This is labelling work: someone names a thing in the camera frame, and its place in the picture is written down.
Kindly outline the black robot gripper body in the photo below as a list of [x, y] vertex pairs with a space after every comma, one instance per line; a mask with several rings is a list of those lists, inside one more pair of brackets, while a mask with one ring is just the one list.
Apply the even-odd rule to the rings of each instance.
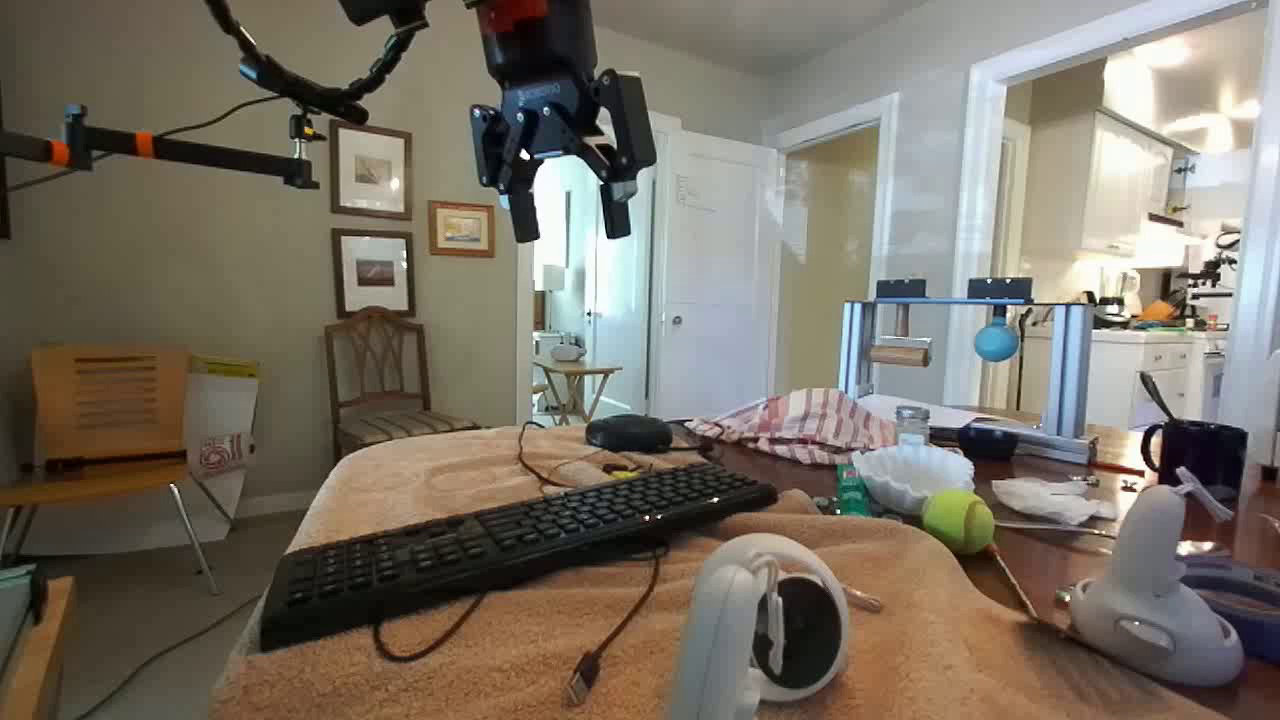
[[514, 192], [540, 162], [580, 158], [608, 192], [654, 164], [644, 79], [597, 70], [587, 0], [477, 0], [500, 104], [472, 108], [477, 177]]

